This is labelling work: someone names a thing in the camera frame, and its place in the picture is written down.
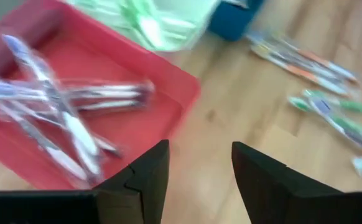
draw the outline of red tray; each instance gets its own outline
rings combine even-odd
[[[90,129],[124,146],[124,157],[104,164],[109,178],[161,139],[170,138],[197,98],[196,78],[74,8],[56,1],[28,1],[0,21],[34,46],[59,78],[137,81],[156,87],[145,111],[86,118]],[[20,75],[0,40],[0,75]],[[60,131],[49,131],[56,137]],[[72,189],[63,172],[19,128],[0,121],[0,161],[38,189]]]

